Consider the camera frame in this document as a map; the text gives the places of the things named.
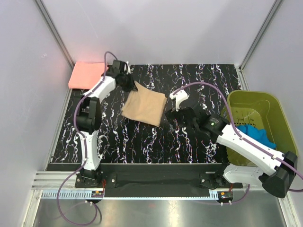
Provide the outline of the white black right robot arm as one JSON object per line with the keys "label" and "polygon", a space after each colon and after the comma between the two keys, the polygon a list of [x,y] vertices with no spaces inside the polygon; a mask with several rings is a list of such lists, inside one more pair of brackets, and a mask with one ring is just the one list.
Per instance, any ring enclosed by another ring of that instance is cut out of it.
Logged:
{"label": "white black right robot arm", "polygon": [[165,113],[171,128],[185,127],[196,137],[206,137],[242,155],[254,166],[223,163],[202,185],[209,189],[242,183],[261,186],[269,194],[284,198],[296,177],[297,155],[266,147],[232,126],[227,119],[204,110],[172,108]]}

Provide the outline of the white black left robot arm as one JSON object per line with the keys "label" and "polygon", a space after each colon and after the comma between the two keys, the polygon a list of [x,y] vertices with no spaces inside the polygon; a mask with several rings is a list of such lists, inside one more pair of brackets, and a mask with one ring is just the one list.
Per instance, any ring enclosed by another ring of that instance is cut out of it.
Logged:
{"label": "white black left robot arm", "polygon": [[91,171],[85,179],[91,187],[98,187],[102,183],[102,175],[95,171],[100,165],[97,154],[97,134],[102,118],[100,104],[117,86],[125,92],[137,91],[129,72],[119,73],[113,77],[103,75],[92,89],[84,93],[75,108],[73,124],[81,143],[81,166],[84,170]]}

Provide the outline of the beige t shirt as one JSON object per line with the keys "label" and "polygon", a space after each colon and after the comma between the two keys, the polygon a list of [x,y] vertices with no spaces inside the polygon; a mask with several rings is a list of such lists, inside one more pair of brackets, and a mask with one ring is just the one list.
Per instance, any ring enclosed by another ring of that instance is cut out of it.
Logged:
{"label": "beige t shirt", "polygon": [[135,82],[137,91],[131,91],[121,115],[130,120],[160,126],[167,101],[164,93],[155,92]]}

